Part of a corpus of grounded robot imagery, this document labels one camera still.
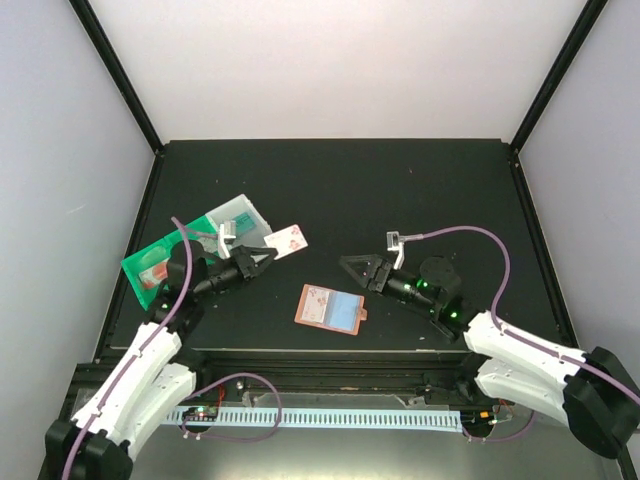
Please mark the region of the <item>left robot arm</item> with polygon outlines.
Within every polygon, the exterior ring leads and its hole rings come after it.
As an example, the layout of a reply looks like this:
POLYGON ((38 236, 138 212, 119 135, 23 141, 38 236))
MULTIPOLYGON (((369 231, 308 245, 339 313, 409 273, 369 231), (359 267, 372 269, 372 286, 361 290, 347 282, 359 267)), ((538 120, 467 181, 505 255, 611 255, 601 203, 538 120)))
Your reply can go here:
POLYGON ((276 256, 274 248, 238 246, 221 259, 194 240, 174 246, 150 317, 121 360, 71 419, 54 421, 46 432, 49 478, 129 478, 169 413, 213 391, 215 376, 206 359, 184 346, 204 316, 204 297, 246 286, 276 256))

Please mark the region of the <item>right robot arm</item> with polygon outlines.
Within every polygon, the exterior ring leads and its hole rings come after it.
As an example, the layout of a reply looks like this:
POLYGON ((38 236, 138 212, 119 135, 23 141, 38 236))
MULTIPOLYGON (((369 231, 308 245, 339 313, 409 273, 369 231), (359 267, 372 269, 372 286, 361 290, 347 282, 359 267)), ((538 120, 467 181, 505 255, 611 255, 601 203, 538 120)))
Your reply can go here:
POLYGON ((425 316, 448 340, 463 340, 483 361, 454 379, 457 396, 515 402, 567 427, 592 452, 616 459, 639 427, 639 387, 611 351, 590 352, 544 340, 481 311, 440 256, 417 274, 380 255, 343 256, 340 266, 369 292, 425 316))

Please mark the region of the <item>pink leather card holder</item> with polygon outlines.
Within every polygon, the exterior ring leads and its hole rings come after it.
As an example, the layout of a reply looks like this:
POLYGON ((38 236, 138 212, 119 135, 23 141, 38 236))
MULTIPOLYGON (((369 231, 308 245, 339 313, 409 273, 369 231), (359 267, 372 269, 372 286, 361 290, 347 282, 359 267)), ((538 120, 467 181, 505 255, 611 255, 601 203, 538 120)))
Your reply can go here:
POLYGON ((316 286, 330 291, 324 322, 303 322, 299 319, 299 315, 302 310, 303 295, 309 286, 316 285, 305 284, 303 286, 294 322, 300 325, 356 336, 359 333, 360 324, 367 320, 368 313, 364 305, 365 298, 361 295, 316 286))

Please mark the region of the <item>white flower pattern card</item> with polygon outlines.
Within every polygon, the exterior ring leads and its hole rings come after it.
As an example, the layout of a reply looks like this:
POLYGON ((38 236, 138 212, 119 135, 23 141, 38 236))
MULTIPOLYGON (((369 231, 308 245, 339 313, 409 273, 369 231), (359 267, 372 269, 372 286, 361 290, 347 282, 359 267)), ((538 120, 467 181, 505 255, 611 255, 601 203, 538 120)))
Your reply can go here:
POLYGON ((277 251, 276 260, 297 253, 308 247, 308 242, 298 224, 293 224, 264 237, 265 245, 277 251))

